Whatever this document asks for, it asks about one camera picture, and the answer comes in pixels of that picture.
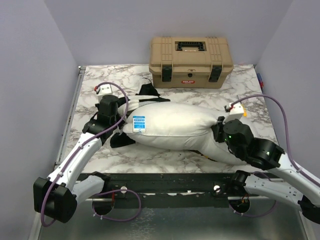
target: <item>gray wall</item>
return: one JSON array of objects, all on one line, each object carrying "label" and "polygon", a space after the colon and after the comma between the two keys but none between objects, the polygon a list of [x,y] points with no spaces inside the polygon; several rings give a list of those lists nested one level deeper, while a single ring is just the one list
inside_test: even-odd
[{"label": "gray wall", "polygon": [[256,64],[292,0],[44,0],[80,65],[146,64],[155,36],[225,36]]},{"label": "gray wall", "polygon": [[[265,92],[282,104],[294,159],[320,177],[320,1],[294,0],[258,62]],[[279,143],[285,146],[283,117],[267,102]],[[317,225],[318,238],[320,227]]]},{"label": "gray wall", "polygon": [[42,0],[0,7],[0,239],[28,239],[33,182],[53,169],[78,67]]}]

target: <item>marble table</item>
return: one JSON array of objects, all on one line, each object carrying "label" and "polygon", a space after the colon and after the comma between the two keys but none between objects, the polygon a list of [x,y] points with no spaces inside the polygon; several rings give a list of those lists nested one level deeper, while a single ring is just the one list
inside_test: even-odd
[{"label": "marble table", "polygon": [[[94,87],[108,81],[120,85],[128,95],[134,95],[142,78],[152,79],[147,65],[87,66],[63,159],[76,144],[84,124],[97,111],[95,104],[98,99]],[[112,90],[114,95],[120,95],[115,87]],[[220,89],[170,88],[158,89],[158,92],[172,102],[223,111],[227,103],[261,93],[261,89],[253,65],[235,65]],[[277,142],[264,99],[251,98],[243,104],[260,137]],[[187,150],[172,151],[138,143],[112,149],[107,141],[91,158],[83,173],[233,173],[236,170],[253,172],[257,169],[211,161]]]}]

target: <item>toolbox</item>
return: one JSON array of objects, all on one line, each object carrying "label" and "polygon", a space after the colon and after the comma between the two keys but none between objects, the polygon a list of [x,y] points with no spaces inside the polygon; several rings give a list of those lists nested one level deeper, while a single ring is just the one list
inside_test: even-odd
[{"label": "toolbox", "polygon": [[221,88],[234,69],[225,37],[155,37],[149,71],[155,88]]}]

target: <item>toolbox handle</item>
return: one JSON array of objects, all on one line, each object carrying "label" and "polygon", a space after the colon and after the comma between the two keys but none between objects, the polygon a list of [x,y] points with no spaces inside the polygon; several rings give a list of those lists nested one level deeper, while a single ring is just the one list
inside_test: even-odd
[{"label": "toolbox handle", "polygon": [[205,51],[204,43],[201,41],[179,41],[176,50],[182,51],[183,47],[197,47],[199,51]]}]

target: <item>white tag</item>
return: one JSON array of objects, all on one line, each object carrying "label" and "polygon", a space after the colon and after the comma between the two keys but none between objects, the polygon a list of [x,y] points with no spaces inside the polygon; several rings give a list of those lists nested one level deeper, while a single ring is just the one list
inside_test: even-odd
[{"label": "white tag", "polygon": [[146,132],[146,117],[145,116],[133,116],[133,132],[144,134]]}]

